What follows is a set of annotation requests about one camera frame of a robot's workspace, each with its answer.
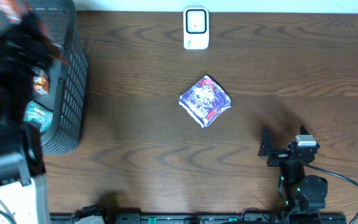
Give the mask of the small orange white box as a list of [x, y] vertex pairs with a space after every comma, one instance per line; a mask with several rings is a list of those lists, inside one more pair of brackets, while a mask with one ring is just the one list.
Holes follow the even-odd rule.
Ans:
[[42, 69], [33, 69], [34, 72], [34, 90], [40, 95], [49, 94], [49, 78], [48, 75]]

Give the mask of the teal candy packet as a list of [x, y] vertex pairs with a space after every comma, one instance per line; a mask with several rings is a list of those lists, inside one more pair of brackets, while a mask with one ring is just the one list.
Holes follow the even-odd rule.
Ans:
[[34, 121], [40, 125], [40, 132], [46, 132], [51, 126], [53, 113], [34, 101], [30, 101], [25, 109], [23, 121]]

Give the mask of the purple snack packet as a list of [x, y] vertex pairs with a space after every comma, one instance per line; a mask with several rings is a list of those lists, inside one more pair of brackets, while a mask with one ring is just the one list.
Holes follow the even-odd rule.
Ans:
[[178, 103], [202, 128], [231, 107], [229, 95], [208, 75], [184, 92]]

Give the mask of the red orange snack bar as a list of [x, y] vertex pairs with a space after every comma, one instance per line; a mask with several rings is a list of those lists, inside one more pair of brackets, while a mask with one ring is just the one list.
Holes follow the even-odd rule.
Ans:
[[53, 49], [51, 57], [64, 61], [63, 38], [67, 32], [69, 19], [65, 1], [0, 1], [0, 35], [14, 25], [18, 25], [29, 15], [36, 16], [36, 28], [39, 29], [47, 45]]

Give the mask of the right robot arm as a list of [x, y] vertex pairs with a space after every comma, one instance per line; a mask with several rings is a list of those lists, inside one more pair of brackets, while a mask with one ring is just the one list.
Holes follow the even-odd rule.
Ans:
[[287, 208], [277, 215], [280, 223], [321, 223], [320, 210], [326, 206], [328, 181], [317, 175], [306, 175], [304, 166], [314, 161], [319, 144], [304, 126], [286, 149], [275, 149], [267, 128], [263, 129], [259, 157], [267, 158], [269, 167], [279, 167], [278, 189]]

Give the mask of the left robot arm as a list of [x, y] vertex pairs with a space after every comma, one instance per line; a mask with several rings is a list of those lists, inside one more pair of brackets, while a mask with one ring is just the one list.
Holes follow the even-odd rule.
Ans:
[[24, 122], [36, 69], [46, 70], [59, 50], [39, 18], [25, 14], [0, 34], [0, 223], [110, 223], [96, 205], [72, 215], [52, 215], [39, 132]]

